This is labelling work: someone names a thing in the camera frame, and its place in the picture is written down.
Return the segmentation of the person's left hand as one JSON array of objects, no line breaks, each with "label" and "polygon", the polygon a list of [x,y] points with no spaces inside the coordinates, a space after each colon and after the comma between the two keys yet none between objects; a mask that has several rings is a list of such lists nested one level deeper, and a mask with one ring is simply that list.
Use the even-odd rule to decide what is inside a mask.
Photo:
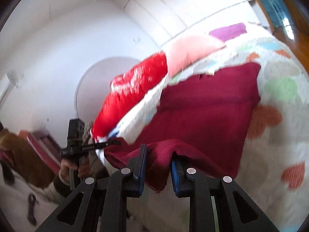
[{"label": "person's left hand", "polygon": [[90,169],[90,161],[88,157],[83,159],[80,166],[77,166],[68,159],[61,160],[59,178],[66,185],[70,184],[70,170],[72,170],[73,172],[77,172],[77,176],[79,178],[90,177],[92,175]]}]

